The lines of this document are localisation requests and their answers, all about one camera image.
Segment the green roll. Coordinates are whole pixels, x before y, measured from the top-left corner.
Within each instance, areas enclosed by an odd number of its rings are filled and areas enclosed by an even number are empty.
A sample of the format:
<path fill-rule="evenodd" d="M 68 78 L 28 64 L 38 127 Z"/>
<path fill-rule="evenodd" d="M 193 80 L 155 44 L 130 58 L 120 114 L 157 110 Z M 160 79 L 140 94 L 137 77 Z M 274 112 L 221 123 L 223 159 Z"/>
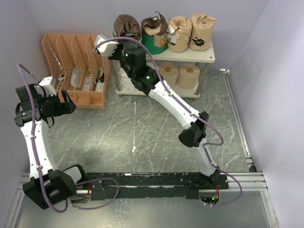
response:
<path fill-rule="evenodd" d="M 140 41 L 141 27 L 133 16 L 121 14 L 114 21 L 113 37 L 129 37 Z"/>
<path fill-rule="evenodd" d="M 158 11 L 157 16 L 148 17 L 141 21 L 142 44 L 152 55 L 157 55 L 168 49 L 167 21 Z"/>

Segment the beige paper roll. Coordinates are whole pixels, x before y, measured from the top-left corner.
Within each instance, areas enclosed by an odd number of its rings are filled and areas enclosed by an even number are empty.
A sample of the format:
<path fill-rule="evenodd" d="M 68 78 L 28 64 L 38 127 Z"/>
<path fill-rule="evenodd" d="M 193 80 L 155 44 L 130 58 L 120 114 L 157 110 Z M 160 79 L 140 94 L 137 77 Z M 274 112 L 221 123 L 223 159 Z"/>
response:
<path fill-rule="evenodd" d="M 172 62 L 163 62 L 159 65 L 159 72 L 163 79 L 168 83 L 168 85 L 173 88 L 175 87 L 178 76 L 179 69 Z"/>
<path fill-rule="evenodd" d="M 180 67 L 178 86 L 182 89 L 193 89 L 198 83 L 200 69 L 194 64 L 184 64 Z"/>

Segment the kraft roll with label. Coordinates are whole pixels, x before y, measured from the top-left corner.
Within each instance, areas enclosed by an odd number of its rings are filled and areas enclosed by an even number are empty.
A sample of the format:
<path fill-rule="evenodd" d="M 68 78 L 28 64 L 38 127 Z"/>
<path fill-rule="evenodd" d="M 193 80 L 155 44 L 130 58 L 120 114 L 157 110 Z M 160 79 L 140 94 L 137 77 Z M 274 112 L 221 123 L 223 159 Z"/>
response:
<path fill-rule="evenodd" d="M 167 22 L 167 45 L 177 53 L 185 51 L 190 42 L 192 22 L 184 16 L 172 17 Z"/>

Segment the kraft roll with cartoon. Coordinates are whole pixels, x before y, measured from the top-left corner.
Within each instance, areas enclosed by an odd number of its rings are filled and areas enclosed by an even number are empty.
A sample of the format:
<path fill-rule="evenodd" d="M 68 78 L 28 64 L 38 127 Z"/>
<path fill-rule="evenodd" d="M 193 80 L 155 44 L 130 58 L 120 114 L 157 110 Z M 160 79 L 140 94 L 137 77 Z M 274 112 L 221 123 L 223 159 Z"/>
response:
<path fill-rule="evenodd" d="M 211 15 L 195 13 L 192 16 L 192 32 L 189 47 L 205 51 L 211 46 L 213 30 L 217 19 Z"/>

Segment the white red-dotted paper roll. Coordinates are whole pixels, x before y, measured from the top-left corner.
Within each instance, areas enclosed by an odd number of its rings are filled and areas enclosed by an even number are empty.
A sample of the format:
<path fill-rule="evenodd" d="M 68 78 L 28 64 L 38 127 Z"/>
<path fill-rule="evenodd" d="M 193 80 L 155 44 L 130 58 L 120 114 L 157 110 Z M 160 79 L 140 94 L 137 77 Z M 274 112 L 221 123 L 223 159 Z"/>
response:
<path fill-rule="evenodd" d="M 119 75 L 120 75 L 121 84 L 122 84 L 122 91 L 124 91 L 124 92 L 137 91 L 135 86 L 132 84 L 131 79 L 127 76 L 126 72 L 123 70 L 122 67 L 119 69 Z"/>

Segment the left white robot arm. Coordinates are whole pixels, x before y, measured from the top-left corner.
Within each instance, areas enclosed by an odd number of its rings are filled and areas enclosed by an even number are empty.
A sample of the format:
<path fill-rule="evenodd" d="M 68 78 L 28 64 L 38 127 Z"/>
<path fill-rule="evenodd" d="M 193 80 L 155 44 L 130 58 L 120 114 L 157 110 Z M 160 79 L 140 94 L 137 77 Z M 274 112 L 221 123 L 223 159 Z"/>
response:
<path fill-rule="evenodd" d="M 59 170 L 49 144 L 48 133 L 54 118 L 73 113 L 76 105 L 66 90 L 61 90 L 61 101 L 54 87 L 42 82 L 19 87 L 16 92 L 20 102 L 14 121 L 26 140 L 30 162 L 30 180 L 22 188 L 41 209 L 48 209 L 76 195 L 76 189 L 82 190 L 89 183 L 79 164 Z"/>

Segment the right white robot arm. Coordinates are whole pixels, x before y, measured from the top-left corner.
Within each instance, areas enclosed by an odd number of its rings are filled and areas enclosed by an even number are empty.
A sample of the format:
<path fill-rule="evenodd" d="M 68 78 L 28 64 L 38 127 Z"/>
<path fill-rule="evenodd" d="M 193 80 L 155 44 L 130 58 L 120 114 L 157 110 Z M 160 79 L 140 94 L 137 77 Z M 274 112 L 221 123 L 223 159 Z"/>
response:
<path fill-rule="evenodd" d="M 210 154 L 210 143 L 206 140 L 206 128 L 210 126 L 209 115 L 207 112 L 199 112 L 180 98 L 159 70 L 147 65 L 146 54 L 147 48 L 131 38 L 112 39 L 104 51 L 110 60 L 120 62 L 137 90 L 160 103 L 179 121 L 183 127 L 179 141 L 195 151 L 202 185 L 212 189 L 218 183 L 220 171 Z"/>

